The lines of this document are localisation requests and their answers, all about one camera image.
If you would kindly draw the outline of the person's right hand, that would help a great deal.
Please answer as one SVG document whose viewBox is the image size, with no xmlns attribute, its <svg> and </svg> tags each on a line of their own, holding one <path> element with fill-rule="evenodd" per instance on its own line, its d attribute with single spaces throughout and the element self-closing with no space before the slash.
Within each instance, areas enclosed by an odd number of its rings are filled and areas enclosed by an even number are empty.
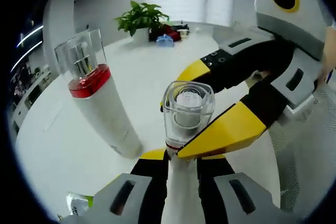
<svg viewBox="0 0 336 224">
<path fill-rule="evenodd" d="M 322 63 L 323 67 L 318 78 L 318 86 L 323 84 L 329 73 L 335 68 L 335 20 L 326 30 L 323 48 Z"/>
</svg>

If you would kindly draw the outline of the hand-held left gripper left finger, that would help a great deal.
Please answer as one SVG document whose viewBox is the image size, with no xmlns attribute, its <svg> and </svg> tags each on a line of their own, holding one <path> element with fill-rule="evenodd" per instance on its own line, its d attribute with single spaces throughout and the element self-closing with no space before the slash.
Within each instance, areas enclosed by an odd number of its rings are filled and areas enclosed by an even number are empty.
<svg viewBox="0 0 336 224">
<path fill-rule="evenodd" d="M 87 211 L 62 223 L 161 223 L 168 169 L 165 148 L 142 154 L 130 173 L 120 174 L 94 195 Z"/>
</svg>

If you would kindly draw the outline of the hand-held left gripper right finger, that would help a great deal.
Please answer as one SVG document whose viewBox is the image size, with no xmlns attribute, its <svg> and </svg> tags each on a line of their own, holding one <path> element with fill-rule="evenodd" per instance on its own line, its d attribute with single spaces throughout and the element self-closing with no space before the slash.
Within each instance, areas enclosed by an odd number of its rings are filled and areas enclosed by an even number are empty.
<svg viewBox="0 0 336 224">
<path fill-rule="evenodd" d="M 198 195 L 206 223 L 281 223 L 271 193 L 223 156 L 197 159 Z"/>
</svg>

